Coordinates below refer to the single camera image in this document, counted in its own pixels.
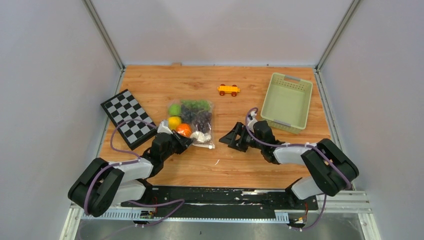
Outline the clear zip top bag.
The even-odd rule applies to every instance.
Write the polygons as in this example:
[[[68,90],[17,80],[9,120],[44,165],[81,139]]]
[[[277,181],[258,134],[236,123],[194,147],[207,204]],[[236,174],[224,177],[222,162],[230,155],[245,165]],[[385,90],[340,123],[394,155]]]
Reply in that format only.
[[[214,149],[213,104],[206,99],[176,99],[167,107],[168,127],[193,140],[193,145]]]

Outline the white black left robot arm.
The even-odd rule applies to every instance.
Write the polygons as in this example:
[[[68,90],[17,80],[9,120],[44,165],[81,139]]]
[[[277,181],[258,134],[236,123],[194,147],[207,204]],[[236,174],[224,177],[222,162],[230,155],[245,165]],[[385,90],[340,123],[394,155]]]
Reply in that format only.
[[[97,157],[70,187],[67,197],[93,217],[101,216],[112,205],[128,201],[149,206],[153,201],[153,186],[147,179],[157,175],[169,157],[182,154],[193,142],[176,131],[161,132],[134,160],[110,163]]]

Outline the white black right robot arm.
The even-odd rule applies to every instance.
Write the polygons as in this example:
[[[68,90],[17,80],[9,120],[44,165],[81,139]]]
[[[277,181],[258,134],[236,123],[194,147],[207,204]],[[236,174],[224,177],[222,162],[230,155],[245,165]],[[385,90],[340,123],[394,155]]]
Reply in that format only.
[[[266,121],[248,125],[237,122],[219,142],[240,152],[258,149],[271,164],[305,166],[309,176],[296,180],[286,189],[285,201],[292,209],[301,207],[309,197],[333,197],[350,189],[352,181],[359,176],[357,166],[332,140],[324,138],[317,143],[303,144],[283,142],[276,139]]]

